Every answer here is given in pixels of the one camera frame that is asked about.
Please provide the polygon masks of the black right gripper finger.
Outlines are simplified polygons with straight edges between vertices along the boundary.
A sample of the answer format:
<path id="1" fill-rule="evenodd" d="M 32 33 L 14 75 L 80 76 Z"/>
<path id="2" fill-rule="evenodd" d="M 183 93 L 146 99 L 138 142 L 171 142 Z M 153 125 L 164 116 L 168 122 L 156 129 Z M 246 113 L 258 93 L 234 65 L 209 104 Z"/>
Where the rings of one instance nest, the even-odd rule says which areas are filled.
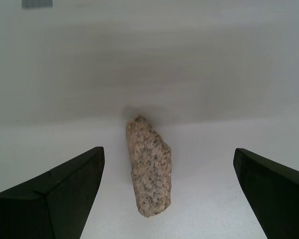
<path id="1" fill-rule="evenodd" d="M 266 237 L 299 239 L 299 171 L 243 148 L 233 166 Z"/>
<path id="2" fill-rule="evenodd" d="M 95 147 L 0 192 L 0 239 L 78 239 L 104 170 Z"/>

